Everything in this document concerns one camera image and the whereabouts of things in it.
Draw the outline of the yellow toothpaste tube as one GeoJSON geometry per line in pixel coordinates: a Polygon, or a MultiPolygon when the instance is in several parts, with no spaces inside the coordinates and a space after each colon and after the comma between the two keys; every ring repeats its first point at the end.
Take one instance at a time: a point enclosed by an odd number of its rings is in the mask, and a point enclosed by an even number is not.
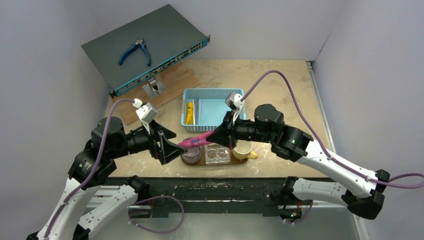
{"type": "Polygon", "coordinates": [[[195,124],[194,103],[192,101],[189,101],[186,105],[185,124],[186,125],[194,125],[195,124]]]}

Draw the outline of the dark wooden oval tray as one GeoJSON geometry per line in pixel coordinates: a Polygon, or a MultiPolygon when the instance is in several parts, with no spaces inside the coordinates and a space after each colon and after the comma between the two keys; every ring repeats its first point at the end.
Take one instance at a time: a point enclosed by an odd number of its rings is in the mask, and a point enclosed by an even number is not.
{"type": "Polygon", "coordinates": [[[233,156],[232,152],[230,151],[230,160],[228,162],[207,164],[204,147],[202,147],[202,149],[201,149],[200,156],[201,156],[200,159],[195,163],[189,163],[189,162],[185,161],[184,158],[183,158],[184,156],[181,156],[180,158],[181,158],[181,161],[185,165],[191,166],[191,167],[236,166],[236,165],[243,165],[249,160],[248,158],[237,159],[233,156]]]}

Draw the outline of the yellow mug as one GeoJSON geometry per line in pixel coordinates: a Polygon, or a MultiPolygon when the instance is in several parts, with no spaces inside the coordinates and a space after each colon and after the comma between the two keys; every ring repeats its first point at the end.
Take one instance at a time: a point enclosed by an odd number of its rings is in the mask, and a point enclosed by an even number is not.
{"type": "Polygon", "coordinates": [[[257,160],[258,154],[253,151],[253,144],[250,141],[238,140],[236,146],[232,149],[233,156],[238,160],[252,159],[257,160]]]}

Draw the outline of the clear glass toothbrush holder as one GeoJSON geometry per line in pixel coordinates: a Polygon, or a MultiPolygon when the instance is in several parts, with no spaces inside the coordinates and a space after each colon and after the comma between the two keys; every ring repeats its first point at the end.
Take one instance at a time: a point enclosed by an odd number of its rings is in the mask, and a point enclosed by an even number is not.
{"type": "Polygon", "coordinates": [[[231,160],[231,151],[219,144],[208,144],[204,146],[205,164],[209,165],[224,165],[231,160]]]}

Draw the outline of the purple translucent cup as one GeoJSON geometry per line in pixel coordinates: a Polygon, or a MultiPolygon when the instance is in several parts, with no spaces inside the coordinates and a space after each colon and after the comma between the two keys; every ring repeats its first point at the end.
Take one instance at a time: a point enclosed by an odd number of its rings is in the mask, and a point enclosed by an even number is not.
{"type": "Polygon", "coordinates": [[[191,147],[187,149],[187,152],[184,153],[181,157],[182,159],[188,163],[188,164],[195,164],[201,159],[202,154],[202,148],[200,146],[198,147],[191,147]]]}

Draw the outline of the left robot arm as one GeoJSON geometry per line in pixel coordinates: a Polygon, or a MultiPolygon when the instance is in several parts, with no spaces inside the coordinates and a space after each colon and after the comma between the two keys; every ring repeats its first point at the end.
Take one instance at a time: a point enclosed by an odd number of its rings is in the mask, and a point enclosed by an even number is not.
{"type": "Polygon", "coordinates": [[[115,159],[148,151],[165,165],[187,150],[171,142],[176,134],[151,121],[126,133],[118,117],[103,118],[91,132],[83,151],[68,171],[63,194],[43,228],[28,235],[30,240],[89,240],[130,205],[152,205],[150,185],[141,177],[129,177],[115,193],[86,212],[94,195],[116,170],[115,159]]]}

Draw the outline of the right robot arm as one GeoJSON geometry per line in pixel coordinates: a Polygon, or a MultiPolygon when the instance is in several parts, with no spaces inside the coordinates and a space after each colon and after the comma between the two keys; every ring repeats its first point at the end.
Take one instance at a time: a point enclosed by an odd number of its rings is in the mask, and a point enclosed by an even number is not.
{"type": "Polygon", "coordinates": [[[268,143],[277,157],[308,166],[331,179],[330,182],[289,176],[282,189],[268,195],[274,202],[323,201],[346,207],[351,213],[374,220],[383,208],[385,187],[390,174],[355,165],[320,145],[303,130],[286,125],[284,115],[271,104],[254,111],[254,120],[233,120],[228,111],[207,141],[234,149],[240,141],[268,143]]]}

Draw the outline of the light blue plastic basket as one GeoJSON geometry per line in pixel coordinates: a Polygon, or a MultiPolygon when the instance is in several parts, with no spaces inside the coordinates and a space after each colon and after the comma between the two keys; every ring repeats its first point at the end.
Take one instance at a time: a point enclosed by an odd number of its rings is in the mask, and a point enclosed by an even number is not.
{"type": "Polygon", "coordinates": [[[189,133],[204,133],[217,128],[230,110],[225,99],[232,92],[244,95],[241,88],[187,88],[182,95],[181,125],[189,133]],[[186,125],[187,103],[201,99],[201,118],[199,125],[186,125]]]}

